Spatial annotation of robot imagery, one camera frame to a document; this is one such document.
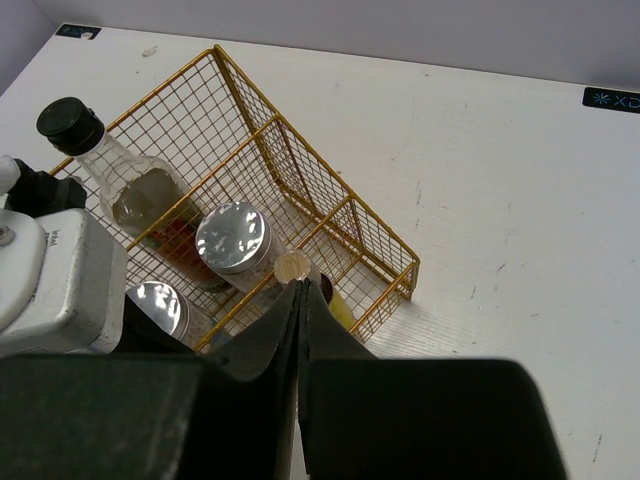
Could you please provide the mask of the dark sauce bottle red label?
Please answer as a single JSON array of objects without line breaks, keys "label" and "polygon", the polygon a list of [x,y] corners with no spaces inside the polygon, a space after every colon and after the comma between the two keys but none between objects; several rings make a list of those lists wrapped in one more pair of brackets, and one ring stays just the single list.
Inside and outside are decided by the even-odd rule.
[{"label": "dark sauce bottle red label", "polygon": [[53,101],[39,114],[37,131],[74,158],[97,184],[102,212],[124,233],[151,250],[208,293],[228,290],[196,250],[202,208],[169,163],[136,155],[76,97]]}]

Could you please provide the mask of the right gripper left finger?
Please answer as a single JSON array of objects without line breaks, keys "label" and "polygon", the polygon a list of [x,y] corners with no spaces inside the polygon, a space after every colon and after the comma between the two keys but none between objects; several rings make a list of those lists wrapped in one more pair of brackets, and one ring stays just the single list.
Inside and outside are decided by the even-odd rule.
[{"label": "right gripper left finger", "polygon": [[1,363],[5,479],[275,479],[289,471],[300,296],[292,282],[208,355],[173,341]]}]

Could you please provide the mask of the small brown bottle yellow label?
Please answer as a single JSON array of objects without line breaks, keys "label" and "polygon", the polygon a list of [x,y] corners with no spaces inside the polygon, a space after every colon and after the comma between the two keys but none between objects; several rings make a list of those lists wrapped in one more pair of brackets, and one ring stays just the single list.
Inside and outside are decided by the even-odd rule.
[{"label": "small brown bottle yellow label", "polygon": [[354,327],[356,319],[345,299],[331,279],[322,273],[302,250],[293,250],[281,255],[274,263],[274,275],[281,284],[287,284],[291,280],[316,281],[334,318],[346,330],[351,330]]}]

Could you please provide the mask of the white jar silver lid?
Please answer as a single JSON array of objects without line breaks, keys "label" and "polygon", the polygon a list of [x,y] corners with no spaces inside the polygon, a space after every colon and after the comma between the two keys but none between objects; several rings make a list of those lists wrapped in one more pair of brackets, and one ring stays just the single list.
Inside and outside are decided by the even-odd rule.
[{"label": "white jar silver lid", "polygon": [[272,273],[288,251],[266,215],[242,201],[215,207],[200,222],[195,247],[214,273],[245,293]]},{"label": "white jar silver lid", "polygon": [[170,284],[146,281],[130,287],[126,295],[161,330],[188,347],[195,347],[215,326],[213,317]]}]

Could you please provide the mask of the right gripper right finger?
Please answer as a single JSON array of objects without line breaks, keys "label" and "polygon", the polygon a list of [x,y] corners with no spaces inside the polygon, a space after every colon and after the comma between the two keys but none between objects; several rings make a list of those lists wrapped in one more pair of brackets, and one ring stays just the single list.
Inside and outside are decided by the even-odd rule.
[{"label": "right gripper right finger", "polygon": [[299,424],[313,479],[563,479],[538,388],[517,362],[381,359],[306,282]]}]

